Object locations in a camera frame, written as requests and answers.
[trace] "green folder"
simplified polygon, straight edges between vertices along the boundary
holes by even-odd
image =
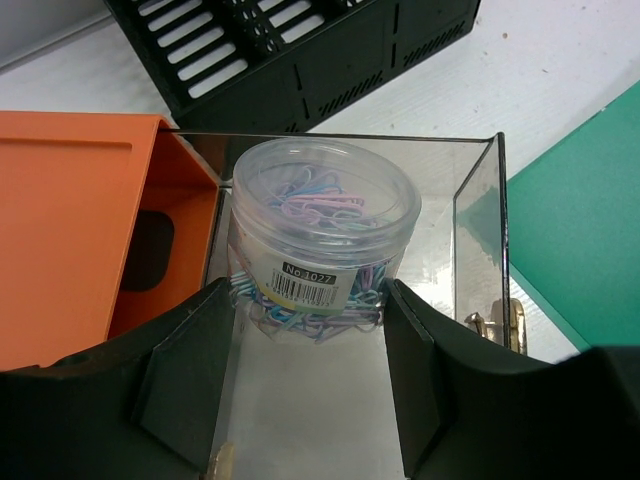
[[[640,345],[640,83],[507,191],[514,279],[579,349]]]

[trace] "plastic jar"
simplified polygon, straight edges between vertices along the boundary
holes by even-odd
[[[229,227],[237,308],[274,339],[374,330],[420,208],[404,172],[362,148],[292,138],[247,150]]]

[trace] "white table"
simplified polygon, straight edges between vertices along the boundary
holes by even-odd
[[[638,79],[640,3],[636,0],[484,0],[470,35],[315,131],[485,138],[501,130],[507,138],[508,173],[513,175]],[[111,21],[3,72],[0,92],[0,109],[5,110],[169,115],[124,35]],[[513,296],[525,303],[530,354],[547,361],[574,354],[575,348],[524,292],[513,283],[512,289]],[[392,409],[385,408],[391,401],[388,380],[384,391],[375,394],[324,399],[361,402],[366,412],[357,428],[338,435],[323,418],[311,421],[304,409],[291,410],[291,404],[276,403],[269,415],[284,423],[294,416],[299,425],[316,431],[313,440],[292,440],[290,431],[277,438],[272,424],[264,426],[264,411],[260,413],[258,403],[277,402],[278,385],[296,376],[304,378],[308,370],[290,364],[288,354],[282,352],[270,357],[273,364],[265,364],[262,359],[271,348],[268,340],[249,334],[245,341],[251,353],[243,353],[242,362],[253,365],[252,378],[239,380],[237,394],[243,400],[234,413],[232,436],[253,437],[255,442],[273,438],[276,443],[263,448],[273,458],[260,457],[259,444],[253,450],[239,449],[238,463],[244,466],[239,467],[238,478],[251,478],[258,471],[261,476],[253,478],[309,478],[309,472],[315,472],[314,478],[401,477],[395,418]],[[370,341],[372,349],[383,347],[379,337],[372,336]],[[346,378],[352,373],[344,372],[341,383],[384,383],[385,372],[388,376],[386,362],[372,365],[357,356],[351,362],[352,372],[361,367],[364,376],[375,378]],[[323,371],[320,368],[314,374],[322,376]],[[318,401],[317,395],[305,393],[307,384],[299,382],[292,394],[301,401]],[[341,415],[333,412],[331,423],[352,421]],[[349,435],[368,437],[368,443],[358,450],[354,447],[357,438]],[[318,445],[324,448],[321,456],[314,450]],[[294,448],[295,458],[291,455]],[[382,450],[388,455],[380,455]],[[364,470],[336,470],[339,462],[334,460],[345,451],[362,462],[370,457],[374,460],[367,460]]]

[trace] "barcode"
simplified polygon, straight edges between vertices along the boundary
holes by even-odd
[[[286,277],[277,270],[274,270],[271,276],[271,289],[287,300],[321,307],[331,306],[338,293],[335,287],[307,285]]]

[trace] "black plastic holder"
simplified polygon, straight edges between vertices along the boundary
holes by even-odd
[[[105,0],[183,128],[305,131],[471,31],[480,0]]]

